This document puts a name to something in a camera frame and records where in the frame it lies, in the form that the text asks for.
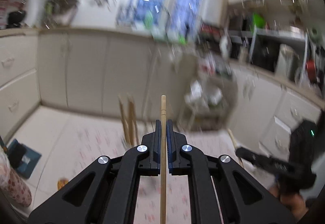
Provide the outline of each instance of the countertop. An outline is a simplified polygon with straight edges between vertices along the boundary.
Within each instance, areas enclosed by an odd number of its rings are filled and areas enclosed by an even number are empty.
[[[230,65],[237,65],[240,67],[244,67],[248,70],[251,70],[254,72],[257,76],[261,75],[263,77],[266,77],[267,79],[270,79],[273,82],[277,82],[282,86],[285,86],[286,88],[291,89],[292,91],[296,92],[297,94],[303,96],[316,106],[318,106],[321,110],[325,110],[325,100],[318,97],[316,94],[314,94],[312,91],[303,89],[301,87],[298,87],[295,83],[282,78],[280,76],[275,76],[274,73],[271,73],[270,71],[267,71],[261,67],[250,65],[250,64],[242,64],[238,60],[230,59],[229,60]]]
[[[134,30],[129,27],[117,27],[117,28],[75,28],[75,27],[58,27],[53,29],[33,29],[33,28],[12,28],[12,29],[3,29],[0,30],[0,38],[6,37],[6,36],[17,36],[17,35],[38,35],[38,34],[46,34],[46,33],[52,33],[52,32],[71,32],[71,33],[78,33],[78,32],[84,32],[84,33],[103,33],[103,34],[111,34],[113,33],[121,35],[121,36],[134,36],[139,38],[146,38],[148,40],[157,41],[159,42],[159,39],[153,38],[151,32],[149,30],[143,31],[143,30]],[[277,82],[294,92],[300,94],[307,100],[314,103],[316,106],[321,108],[322,110],[325,110],[325,100],[319,98],[317,95],[315,95],[312,91],[308,91],[306,89],[302,89],[298,86],[296,86],[293,82],[288,81],[284,78],[275,76],[273,73],[264,70],[258,66],[249,65],[249,64],[241,64],[237,60],[230,59],[229,63],[231,65],[239,65],[240,67],[245,67],[253,72],[255,72],[257,75],[262,75],[263,77],[266,77],[273,82]]]

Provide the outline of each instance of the silver screw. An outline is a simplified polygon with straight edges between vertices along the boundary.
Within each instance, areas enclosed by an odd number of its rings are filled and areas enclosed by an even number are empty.
[[[230,159],[230,157],[228,155],[222,155],[220,160],[222,162],[230,162],[231,159]]]
[[[98,158],[98,162],[101,164],[107,163],[108,162],[108,157],[106,156],[101,156]]]
[[[182,150],[183,151],[191,151],[192,150],[192,146],[190,146],[190,145],[183,145],[182,146]]]
[[[145,145],[139,145],[138,148],[137,148],[137,150],[139,152],[145,152],[147,149],[148,149],[148,147],[145,146]]]

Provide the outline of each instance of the cabinet handle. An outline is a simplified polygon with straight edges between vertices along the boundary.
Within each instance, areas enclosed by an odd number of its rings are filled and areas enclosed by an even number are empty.
[[[277,139],[277,137],[275,137],[274,141],[275,141],[275,146],[280,152],[288,153],[289,151],[288,147],[283,146],[282,142],[279,139]]]
[[[249,84],[249,80],[246,79],[246,82],[245,82],[244,87],[243,87],[243,97],[244,98],[246,97],[246,94],[247,94],[248,84]]]
[[[253,83],[250,85],[249,91],[248,91],[248,99],[249,99],[249,101],[251,101],[251,97],[253,96],[254,90],[255,90],[255,82],[253,81]]]
[[[15,58],[10,57],[1,61],[3,68],[9,68],[14,63]]]
[[[300,117],[300,115],[299,115],[297,109],[293,109],[293,108],[291,108],[291,109],[290,109],[290,112],[291,112],[292,117],[293,117],[296,121],[300,121],[300,120],[301,120],[301,117]]]
[[[18,105],[19,105],[19,100],[15,100],[11,105],[8,106],[10,112],[14,112],[17,108],[18,108]]]

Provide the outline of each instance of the red object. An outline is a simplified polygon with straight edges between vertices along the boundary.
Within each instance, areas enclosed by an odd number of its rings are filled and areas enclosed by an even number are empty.
[[[313,60],[307,61],[306,69],[307,69],[309,81],[314,83],[316,81],[316,77],[317,77],[315,62]]]
[[[31,204],[31,192],[25,182],[17,175],[16,171],[10,167],[10,179],[8,185],[3,188],[7,194],[23,207]]]

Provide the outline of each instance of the wooden stick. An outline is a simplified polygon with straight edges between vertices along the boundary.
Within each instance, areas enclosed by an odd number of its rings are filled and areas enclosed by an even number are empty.
[[[166,224],[166,96],[161,96],[160,224]]]
[[[122,99],[119,96],[119,103],[120,103],[120,112],[121,112],[121,121],[122,121],[122,125],[123,125],[123,130],[124,130],[124,139],[126,141],[127,144],[130,144],[130,140],[129,140],[129,132],[127,130],[127,125],[126,125],[126,119],[125,119],[125,114],[124,114],[124,108],[123,108],[123,104],[122,104]]]
[[[234,148],[235,148],[235,151],[236,151],[236,149],[237,149],[237,142],[236,142],[236,140],[235,140],[235,137],[234,137],[234,135],[232,134],[232,131],[231,131],[230,129],[227,129],[227,131],[228,131],[228,134],[229,134],[229,136],[230,136],[230,138],[231,138],[232,144],[233,144],[233,146],[234,146]],[[239,157],[238,159],[239,159],[239,165],[240,165],[242,168],[244,168],[244,164],[243,164],[242,159],[241,159],[240,157]]]
[[[140,145],[140,139],[139,139],[139,135],[138,135],[138,125],[137,125],[137,116],[135,115],[135,105],[133,102],[133,122],[134,122],[134,128],[135,128],[135,139],[136,139],[136,144]]]
[[[133,124],[134,124],[134,130],[135,130],[135,140],[136,140],[136,144],[140,145],[139,136],[138,136],[137,117],[135,115],[135,104],[134,104],[133,99],[132,99],[132,102],[131,102],[131,106],[132,106],[132,121],[133,121]]]
[[[133,113],[132,113],[132,99],[129,98],[129,138],[131,146],[134,146],[134,135],[133,135]]]

